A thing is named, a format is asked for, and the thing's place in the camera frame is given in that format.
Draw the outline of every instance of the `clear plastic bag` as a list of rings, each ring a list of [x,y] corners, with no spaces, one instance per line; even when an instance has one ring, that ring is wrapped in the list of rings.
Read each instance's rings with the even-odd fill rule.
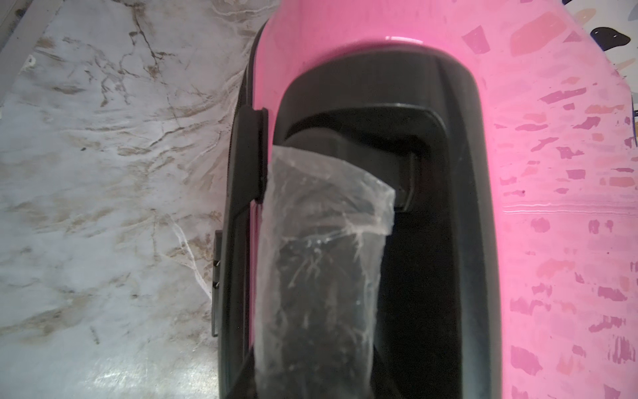
[[[394,196],[342,160],[273,148],[257,265],[260,399],[369,397]]]

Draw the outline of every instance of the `white marble countertop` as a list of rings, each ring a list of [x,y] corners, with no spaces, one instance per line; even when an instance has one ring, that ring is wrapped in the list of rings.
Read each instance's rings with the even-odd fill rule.
[[[0,119],[1,397],[217,397],[191,267],[209,291],[232,111],[273,10],[64,2]]]

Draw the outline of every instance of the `black rubber trim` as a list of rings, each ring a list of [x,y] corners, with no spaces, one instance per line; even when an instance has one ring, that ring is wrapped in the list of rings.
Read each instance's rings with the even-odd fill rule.
[[[221,396],[220,398],[258,399],[255,385],[255,352],[252,348],[246,356],[242,369],[230,391],[226,396]]]
[[[255,111],[253,71],[263,28],[253,42],[235,108],[228,156],[226,209],[221,250],[219,303],[219,394],[225,397],[249,352],[250,203],[261,201],[267,170],[267,113]]]
[[[257,45],[259,44],[259,39],[262,37],[266,23],[268,23],[268,21],[266,21],[259,31],[257,31],[257,35],[253,41],[253,46],[250,48],[250,58],[248,59],[248,66],[246,67],[246,103],[251,106],[253,104],[253,84],[255,82],[255,56],[257,54]]]
[[[388,107],[432,115],[433,127],[423,129],[417,139],[449,171],[461,304],[462,398],[500,398],[498,263],[480,99],[472,74],[448,55],[416,46],[388,46],[335,59],[301,75],[286,90],[274,144],[282,145],[305,128],[328,127],[330,113]],[[405,139],[395,130],[375,132],[369,121],[358,123],[382,139]]]

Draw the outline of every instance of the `pink ride-on toy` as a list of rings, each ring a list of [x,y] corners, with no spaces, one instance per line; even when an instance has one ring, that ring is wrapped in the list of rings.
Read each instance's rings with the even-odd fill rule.
[[[557,1],[282,0],[235,111],[216,234],[219,397],[637,397],[630,100]],[[344,349],[336,330],[287,313],[327,303],[316,285],[296,285],[305,248],[345,300],[349,267],[367,267],[347,245],[356,234],[311,243],[317,230],[305,230],[275,248],[279,264],[262,262],[272,248],[257,262],[272,214],[306,220],[264,201],[267,177],[273,195],[289,189],[271,178],[277,165],[268,175],[282,154],[353,165],[394,190],[378,292],[366,285],[369,345]],[[315,193],[304,201],[329,198]],[[275,309],[256,300],[271,287],[257,278],[265,267],[294,288],[276,293]],[[358,326],[348,312],[335,317]],[[285,339],[268,347],[273,328]]]

